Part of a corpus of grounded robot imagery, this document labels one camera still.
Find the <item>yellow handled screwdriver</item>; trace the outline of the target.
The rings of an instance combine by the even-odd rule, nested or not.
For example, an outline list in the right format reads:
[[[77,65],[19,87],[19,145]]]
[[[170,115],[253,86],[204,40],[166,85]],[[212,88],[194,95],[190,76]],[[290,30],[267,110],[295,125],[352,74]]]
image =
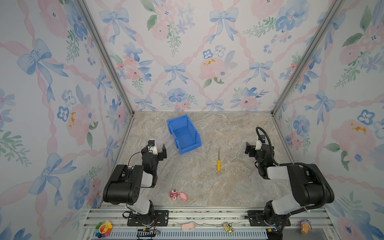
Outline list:
[[[218,149],[217,171],[221,171],[220,149]]]

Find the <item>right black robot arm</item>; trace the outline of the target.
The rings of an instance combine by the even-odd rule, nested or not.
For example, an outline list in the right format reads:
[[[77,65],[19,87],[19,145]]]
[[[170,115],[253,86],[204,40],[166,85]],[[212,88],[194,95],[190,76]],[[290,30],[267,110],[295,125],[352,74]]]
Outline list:
[[[264,180],[286,180],[290,192],[277,200],[268,201],[262,212],[248,212],[251,222],[267,226],[282,226],[290,216],[330,204],[334,191],[315,164],[274,162],[274,147],[257,140],[255,145],[246,143],[245,154],[255,158],[255,166]]]

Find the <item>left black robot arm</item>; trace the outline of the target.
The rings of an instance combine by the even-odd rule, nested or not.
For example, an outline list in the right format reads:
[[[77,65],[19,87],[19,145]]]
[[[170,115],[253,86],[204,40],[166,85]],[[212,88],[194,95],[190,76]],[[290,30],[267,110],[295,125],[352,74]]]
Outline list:
[[[103,191],[103,201],[113,205],[125,204],[133,214],[149,217],[155,214],[152,201],[144,198],[142,188],[154,188],[158,180],[158,165],[167,158],[167,149],[162,145],[159,152],[155,140],[140,151],[140,165],[116,165]]]

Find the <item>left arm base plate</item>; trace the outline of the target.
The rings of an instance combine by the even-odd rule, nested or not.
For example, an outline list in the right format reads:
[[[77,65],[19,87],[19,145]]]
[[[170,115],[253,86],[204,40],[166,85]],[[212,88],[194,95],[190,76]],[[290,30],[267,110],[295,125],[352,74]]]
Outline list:
[[[168,210],[149,211],[146,215],[133,214],[129,212],[127,217],[128,227],[166,227],[169,222]]]

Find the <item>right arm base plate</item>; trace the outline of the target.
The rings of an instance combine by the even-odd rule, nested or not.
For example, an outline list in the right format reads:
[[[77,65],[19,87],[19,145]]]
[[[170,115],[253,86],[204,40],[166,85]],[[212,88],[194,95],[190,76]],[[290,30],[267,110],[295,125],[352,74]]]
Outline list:
[[[251,227],[280,227],[285,216],[266,214],[263,210],[248,210],[246,219]]]

